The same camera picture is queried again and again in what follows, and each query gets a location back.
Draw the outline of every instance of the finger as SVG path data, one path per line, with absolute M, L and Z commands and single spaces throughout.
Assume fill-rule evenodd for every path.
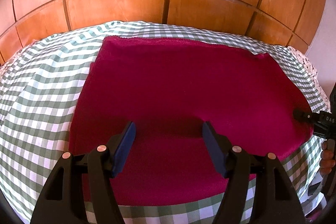
M 327 141 L 324 141 L 324 142 L 322 143 L 322 149 L 323 149 L 323 150 L 326 150 L 326 149 L 327 149 L 327 146 L 328 146 Z
M 320 161 L 320 166 L 322 168 L 332 168 L 335 166 L 335 161 L 334 160 L 321 160 Z
M 321 153 L 321 158 L 323 160 L 332 160 L 333 157 L 334 157 L 334 153 L 330 152 L 328 150 L 323 150 L 322 153 Z
M 320 168 L 320 174 L 322 176 L 328 175 L 328 174 L 330 174 L 330 172 L 331 172 L 331 168 Z

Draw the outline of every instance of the white wall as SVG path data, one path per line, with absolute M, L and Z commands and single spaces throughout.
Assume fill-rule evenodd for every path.
M 305 54 L 317 68 L 318 81 L 327 96 L 336 82 L 336 0 L 326 0 L 320 25 Z

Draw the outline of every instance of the silver screw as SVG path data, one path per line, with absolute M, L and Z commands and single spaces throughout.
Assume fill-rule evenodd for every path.
M 274 153 L 268 153 L 267 157 L 271 160 L 275 160 L 277 158 Z
M 232 147 L 232 151 L 236 153 L 240 153 L 242 151 L 242 148 L 240 146 L 235 145 Z
M 62 158 L 68 159 L 68 158 L 70 158 L 70 156 L 71 156 L 70 152 L 65 152 L 65 153 L 63 153 Z
M 100 145 L 97 147 L 98 152 L 104 152 L 106 150 L 106 145 Z

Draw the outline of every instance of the bed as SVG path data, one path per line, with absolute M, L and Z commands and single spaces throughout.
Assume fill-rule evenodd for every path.
M 310 62 L 290 47 L 274 46 L 241 35 L 137 22 L 112 21 L 51 35 L 23 48 L 0 68 L 0 189 L 24 222 L 60 155 L 68 149 L 69 129 L 77 99 L 106 36 L 182 37 L 205 43 L 269 53 L 300 89 L 312 111 L 330 104 Z M 322 139 L 312 136 L 282 162 L 298 197 L 319 169 Z M 255 180 L 249 182 L 245 211 L 251 216 Z M 192 203 L 160 207 L 120 206 L 125 223 L 211 223 L 223 194 Z M 95 222 L 92 204 L 88 220 Z

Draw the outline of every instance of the maroon blanket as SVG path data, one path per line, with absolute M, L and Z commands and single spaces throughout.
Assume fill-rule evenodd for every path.
M 201 137 L 210 121 L 233 145 L 285 159 L 312 128 L 292 117 L 310 110 L 269 54 L 178 38 L 107 37 L 78 99 L 70 151 L 87 153 L 121 133 L 136 138 L 111 181 L 117 202 L 187 203 L 224 192 Z M 85 198 L 89 199 L 87 185 Z

